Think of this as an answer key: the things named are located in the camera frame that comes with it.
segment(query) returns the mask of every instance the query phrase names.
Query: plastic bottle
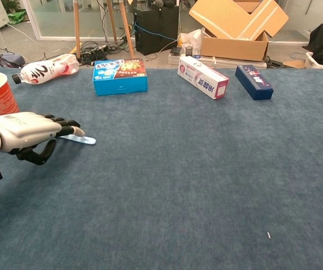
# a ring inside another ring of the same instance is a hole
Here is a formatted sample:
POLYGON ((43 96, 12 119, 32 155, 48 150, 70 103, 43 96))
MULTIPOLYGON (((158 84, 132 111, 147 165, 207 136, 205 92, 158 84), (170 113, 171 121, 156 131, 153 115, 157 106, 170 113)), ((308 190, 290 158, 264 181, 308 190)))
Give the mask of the plastic bottle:
POLYGON ((27 64, 19 74, 12 75, 12 78, 16 84, 41 84, 62 75, 74 74, 78 70, 77 57, 68 53, 50 60, 27 64))

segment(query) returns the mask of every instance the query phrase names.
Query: black computer tower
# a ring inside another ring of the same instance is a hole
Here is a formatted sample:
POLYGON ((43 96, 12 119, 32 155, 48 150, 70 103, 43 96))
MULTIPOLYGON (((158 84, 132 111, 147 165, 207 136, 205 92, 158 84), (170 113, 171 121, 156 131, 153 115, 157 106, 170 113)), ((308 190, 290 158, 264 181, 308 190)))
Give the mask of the black computer tower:
MULTIPOLYGON (((134 8, 136 50, 143 55, 159 52, 168 43, 172 42, 173 39, 178 38, 178 20, 178 6, 173 8, 163 7, 161 10, 134 8), (148 33, 143 29, 168 38, 148 33)), ((164 50, 173 48, 176 45, 177 41, 165 47, 164 50)))

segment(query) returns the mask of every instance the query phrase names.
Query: robotic hand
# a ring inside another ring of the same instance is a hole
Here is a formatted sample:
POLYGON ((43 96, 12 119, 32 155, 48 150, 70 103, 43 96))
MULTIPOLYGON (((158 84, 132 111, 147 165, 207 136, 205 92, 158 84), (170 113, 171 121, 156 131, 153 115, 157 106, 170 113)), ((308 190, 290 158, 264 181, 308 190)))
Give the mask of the robotic hand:
POLYGON ((53 138, 69 134, 84 136, 80 125, 74 120, 33 112, 0 116, 0 152, 16 155, 19 160, 37 165, 43 165, 52 155, 56 145, 53 138), (40 154, 33 151, 38 144, 45 141, 48 143, 40 154))

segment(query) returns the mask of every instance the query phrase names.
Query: blue box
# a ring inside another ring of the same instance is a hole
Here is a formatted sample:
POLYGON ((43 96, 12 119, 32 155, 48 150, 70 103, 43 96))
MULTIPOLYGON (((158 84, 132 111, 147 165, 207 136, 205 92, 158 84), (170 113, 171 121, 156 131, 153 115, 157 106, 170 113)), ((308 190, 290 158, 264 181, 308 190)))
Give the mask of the blue box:
POLYGON ((143 60, 96 61, 93 84, 97 96, 148 91, 148 79, 143 60))
POLYGON ((265 80, 253 65, 237 66, 235 76, 253 100, 270 100, 273 86, 265 80))

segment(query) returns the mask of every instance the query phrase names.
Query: bottle cap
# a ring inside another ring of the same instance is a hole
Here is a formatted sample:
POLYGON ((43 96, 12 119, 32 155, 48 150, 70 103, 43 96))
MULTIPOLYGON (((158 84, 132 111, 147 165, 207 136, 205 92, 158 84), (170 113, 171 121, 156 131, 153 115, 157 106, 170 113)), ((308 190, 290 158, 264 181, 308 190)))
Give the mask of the bottle cap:
POLYGON ((11 77, 13 78, 13 80, 14 80, 14 82, 15 82, 16 84, 21 83, 21 80, 20 80, 19 74, 13 74, 13 75, 11 75, 11 77))

